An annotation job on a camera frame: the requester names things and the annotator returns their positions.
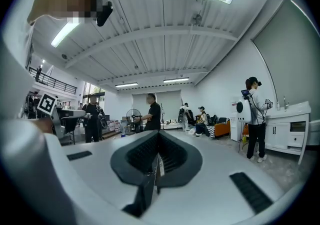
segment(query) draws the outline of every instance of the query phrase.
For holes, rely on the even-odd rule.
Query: sink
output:
[[[291,117],[297,115],[303,115],[311,112],[309,101],[304,101],[298,104],[290,105],[287,109],[281,107],[280,110],[277,110],[277,107],[273,106],[272,109],[268,110],[266,118],[282,118],[282,117]]]

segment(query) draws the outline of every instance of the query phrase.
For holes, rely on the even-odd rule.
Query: white pants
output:
[[[187,115],[183,115],[183,121],[181,123],[182,129],[186,132],[189,131],[188,117]]]

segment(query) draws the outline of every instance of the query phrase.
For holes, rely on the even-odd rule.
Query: black shirt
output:
[[[90,119],[85,119],[85,123],[89,126],[97,125],[98,115],[99,115],[99,106],[95,104],[88,103],[82,107],[82,110],[85,113],[90,113],[92,117]]]
[[[161,124],[160,124],[160,119],[161,119],[161,108],[160,105],[156,102],[152,103],[150,105],[150,109],[148,114],[151,114],[152,117],[150,121],[145,125],[145,131],[149,130],[160,130],[161,129]]]

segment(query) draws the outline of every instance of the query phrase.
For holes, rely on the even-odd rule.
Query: drawer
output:
[[[301,133],[291,133],[289,134],[289,139],[288,139],[288,146],[292,146],[292,147],[299,147],[302,148],[302,145],[304,143],[304,137],[305,134],[301,134]]]

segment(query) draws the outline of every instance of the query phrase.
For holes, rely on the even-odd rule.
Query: faucet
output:
[[[288,104],[286,105],[286,97],[285,96],[283,96],[283,100],[284,100],[284,110],[286,110],[289,108],[289,101],[288,101]]]

